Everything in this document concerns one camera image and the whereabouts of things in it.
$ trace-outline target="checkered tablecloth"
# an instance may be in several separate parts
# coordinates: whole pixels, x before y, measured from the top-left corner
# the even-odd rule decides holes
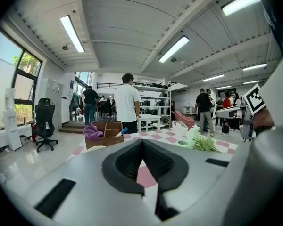
[[[134,133],[134,134],[125,134],[124,141],[131,141],[136,139],[154,139],[157,141],[174,144],[177,141],[185,140],[185,137],[177,136],[173,132],[173,129],[163,129],[163,130],[156,130],[156,131],[149,131],[149,132],[141,132],[141,133]],[[215,140],[215,146],[217,150],[221,151],[222,153],[229,153],[234,154],[236,148],[238,147],[237,144],[228,143],[225,141]],[[72,152],[70,157],[67,159],[71,159],[79,154],[86,152],[86,145],[85,140],[81,142],[81,144]],[[143,197],[143,201],[148,205],[152,212],[155,211],[156,206],[156,199],[157,199],[157,190],[158,185],[151,175],[150,171],[148,170],[144,161],[141,162],[140,168],[138,170],[137,175],[137,183],[141,184],[145,188],[145,196]]]

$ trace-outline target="ceiling light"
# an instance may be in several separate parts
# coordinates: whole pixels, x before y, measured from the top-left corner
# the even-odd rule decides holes
[[[203,82],[214,80],[214,79],[218,79],[218,78],[221,78],[221,77],[224,77],[224,74],[221,74],[221,75],[218,75],[218,76],[215,76],[215,77],[212,77],[212,78],[205,79],[205,80],[203,80]]]
[[[219,88],[217,88],[217,89],[225,89],[225,88],[230,88],[230,87],[232,87],[231,85],[229,85],[229,86],[223,86],[223,87],[219,87]]]
[[[244,68],[244,69],[242,69],[242,70],[243,70],[243,71],[246,71],[246,70],[253,70],[253,69],[263,68],[263,67],[265,67],[266,65],[267,65],[267,64],[255,65],[255,66],[252,66],[252,67]]]
[[[71,22],[70,16],[67,15],[65,17],[60,18],[68,36],[70,37],[72,43],[74,44],[75,48],[77,49],[77,51],[79,53],[83,53],[85,52],[76,32],[75,32],[75,28]]]
[[[189,38],[186,36],[181,37],[160,59],[159,62],[164,63],[174,53],[176,53],[183,45],[189,42]]]
[[[246,8],[247,6],[256,2],[260,2],[260,0],[235,0],[221,7],[221,9],[223,10],[225,16],[229,16],[230,14],[237,12],[242,8]]]
[[[252,83],[259,83],[259,81],[249,81],[249,82],[244,82],[243,84],[246,85],[246,84],[252,84]]]

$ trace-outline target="table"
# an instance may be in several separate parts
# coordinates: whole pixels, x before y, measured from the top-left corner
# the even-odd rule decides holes
[[[137,118],[137,128],[138,128],[138,133],[141,132],[141,122],[145,121],[146,122],[146,126],[143,128],[146,128],[146,132],[148,131],[148,123],[147,121],[157,121],[157,130],[160,129],[160,116],[158,115],[150,115],[150,114],[141,114],[140,118]]]

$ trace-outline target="ceiling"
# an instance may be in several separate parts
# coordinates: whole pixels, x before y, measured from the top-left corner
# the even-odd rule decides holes
[[[168,78],[189,86],[218,74],[213,86],[265,82],[281,59],[261,3],[226,17],[231,0],[17,0],[12,8],[67,71],[109,71]],[[60,18],[70,15],[85,53]],[[159,58],[181,37],[190,41]],[[263,69],[242,68],[267,63]]]

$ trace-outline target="bag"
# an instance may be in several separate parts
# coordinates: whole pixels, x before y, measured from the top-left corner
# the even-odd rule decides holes
[[[157,114],[158,114],[157,110],[151,110],[151,115],[157,115]]]
[[[165,105],[164,105],[164,102],[163,102],[163,101],[158,101],[158,102],[156,103],[156,106],[165,106]]]
[[[168,95],[166,93],[161,93],[159,97],[168,97]]]

